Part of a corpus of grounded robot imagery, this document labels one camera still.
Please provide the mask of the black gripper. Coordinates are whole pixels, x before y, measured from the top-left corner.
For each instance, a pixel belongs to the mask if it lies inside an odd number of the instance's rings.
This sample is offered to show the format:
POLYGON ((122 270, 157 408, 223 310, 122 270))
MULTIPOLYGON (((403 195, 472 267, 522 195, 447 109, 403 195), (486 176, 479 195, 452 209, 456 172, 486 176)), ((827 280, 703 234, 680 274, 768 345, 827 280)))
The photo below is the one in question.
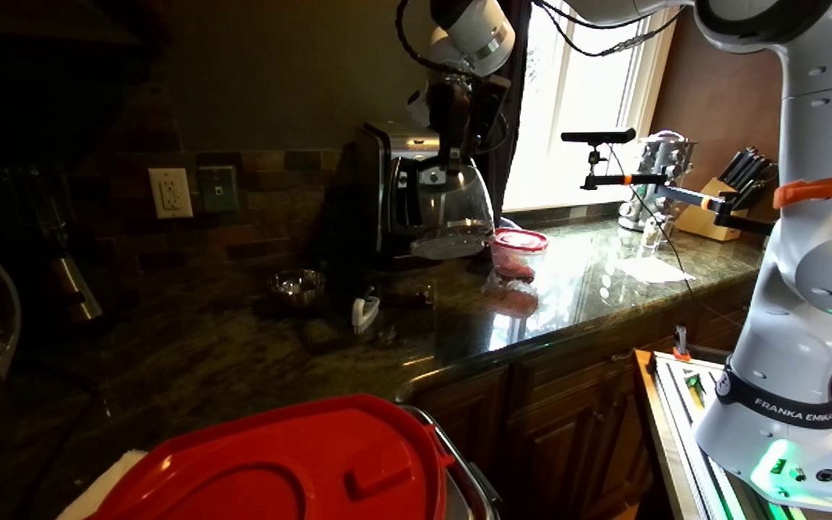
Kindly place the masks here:
POLYGON ((444 76, 430 85, 430 127, 440 134, 443 156, 486 156, 509 135, 504 114, 512 85, 504 76, 444 76))

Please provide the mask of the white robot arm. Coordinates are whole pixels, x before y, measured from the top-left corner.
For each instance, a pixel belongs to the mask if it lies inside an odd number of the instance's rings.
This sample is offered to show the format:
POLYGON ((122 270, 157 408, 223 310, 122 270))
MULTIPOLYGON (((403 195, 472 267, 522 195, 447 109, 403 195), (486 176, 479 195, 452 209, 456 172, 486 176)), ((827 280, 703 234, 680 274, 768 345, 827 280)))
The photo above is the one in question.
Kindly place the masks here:
POLYGON ((598 29, 689 5, 712 44, 781 57, 781 221, 697 445, 774 502, 832 512, 832 0, 564 3, 598 29))

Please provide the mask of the white robot base platform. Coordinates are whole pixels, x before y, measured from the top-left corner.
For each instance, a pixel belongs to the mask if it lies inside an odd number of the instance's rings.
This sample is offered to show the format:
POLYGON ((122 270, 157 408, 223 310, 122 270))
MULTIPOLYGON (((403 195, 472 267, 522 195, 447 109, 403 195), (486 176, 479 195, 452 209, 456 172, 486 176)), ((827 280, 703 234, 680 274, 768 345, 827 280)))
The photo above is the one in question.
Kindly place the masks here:
POLYGON ((832 512, 819 512, 811 502, 759 498, 703 453, 697 429, 712 406, 720 365, 638 349, 637 367, 664 498, 676 520, 832 520, 832 512))

